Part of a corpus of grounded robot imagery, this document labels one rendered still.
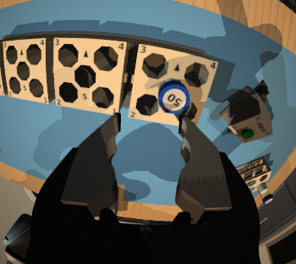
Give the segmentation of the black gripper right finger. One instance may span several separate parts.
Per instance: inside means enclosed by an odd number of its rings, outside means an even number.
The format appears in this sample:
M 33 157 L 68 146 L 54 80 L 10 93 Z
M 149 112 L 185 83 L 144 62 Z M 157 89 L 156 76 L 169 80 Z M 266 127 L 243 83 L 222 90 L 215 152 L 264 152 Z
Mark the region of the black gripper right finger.
M 177 206 L 190 213 L 191 224 L 217 228 L 232 237 L 248 264 L 261 264 L 260 218 L 248 185 L 226 153 L 185 114 L 179 114 L 178 133 L 185 167 L 176 189 Z

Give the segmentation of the light blue bench mat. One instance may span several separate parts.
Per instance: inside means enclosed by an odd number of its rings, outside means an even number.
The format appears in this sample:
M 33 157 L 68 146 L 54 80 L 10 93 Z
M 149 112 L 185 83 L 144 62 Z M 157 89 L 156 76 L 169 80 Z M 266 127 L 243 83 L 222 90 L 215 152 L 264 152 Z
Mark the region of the light blue bench mat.
M 143 36 L 203 50 L 218 62 L 198 128 L 234 167 L 264 157 L 275 176 L 296 147 L 296 55 L 247 25 L 173 0 L 30 0 L 0 9 L 0 40 L 46 31 Z M 243 143 L 219 114 L 262 81 L 273 135 Z M 176 206 L 185 161 L 178 126 L 129 118 L 112 158 L 124 201 Z M 47 180 L 73 147 L 112 115 L 0 95 L 0 162 Z

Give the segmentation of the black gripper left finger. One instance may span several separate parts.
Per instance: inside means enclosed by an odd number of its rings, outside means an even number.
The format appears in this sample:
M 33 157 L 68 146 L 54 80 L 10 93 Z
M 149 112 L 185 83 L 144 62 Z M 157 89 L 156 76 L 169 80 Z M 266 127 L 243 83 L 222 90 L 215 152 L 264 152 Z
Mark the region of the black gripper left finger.
M 30 222 L 25 261 L 36 264 L 45 241 L 61 227 L 99 220 L 100 211 L 118 200 L 112 158 L 121 132 L 121 113 L 114 113 L 77 147 L 73 147 L 41 187 Z

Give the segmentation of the beige button box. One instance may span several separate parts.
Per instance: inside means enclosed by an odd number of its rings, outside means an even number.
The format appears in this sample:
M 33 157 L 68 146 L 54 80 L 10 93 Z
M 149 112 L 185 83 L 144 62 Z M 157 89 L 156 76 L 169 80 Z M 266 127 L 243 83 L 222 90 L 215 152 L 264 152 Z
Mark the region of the beige button box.
M 268 87 L 264 80 L 255 87 L 255 91 L 246 86 L 239 95 L 219 113 L 228 123 L 228 128 L 230 128 L 243 143 L 273 135 L 271 116 L 264 104 L 267 100 L 266 96 L 269 95 L 269 91 L 267 90 Z

